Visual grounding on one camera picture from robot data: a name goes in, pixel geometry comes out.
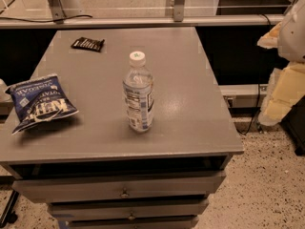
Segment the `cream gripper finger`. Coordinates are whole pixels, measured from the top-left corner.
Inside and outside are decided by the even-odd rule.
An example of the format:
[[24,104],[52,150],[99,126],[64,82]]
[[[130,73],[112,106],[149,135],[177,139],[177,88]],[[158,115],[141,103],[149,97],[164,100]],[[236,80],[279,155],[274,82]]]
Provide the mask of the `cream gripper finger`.
[[258,122],[265,126],[279,123],[305,95],[305,64],[290,62],[283,70],[270,75]]
[[269,32],[265,33],[257,41],[257,45],[264,49],[274,49],[278,47],[278,36],[282,23],[279,22],[270,29]]

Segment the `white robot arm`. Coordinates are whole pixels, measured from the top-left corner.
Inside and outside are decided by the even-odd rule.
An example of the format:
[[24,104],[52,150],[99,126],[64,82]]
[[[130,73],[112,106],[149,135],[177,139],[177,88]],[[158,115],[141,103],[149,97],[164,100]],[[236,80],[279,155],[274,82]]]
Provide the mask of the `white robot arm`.
[[305,96],[305,0],[298,0],[257,45],[276,48],[278,55],[289,61],[283,70],[271,73],[258,115],[260,124],[274,126]]

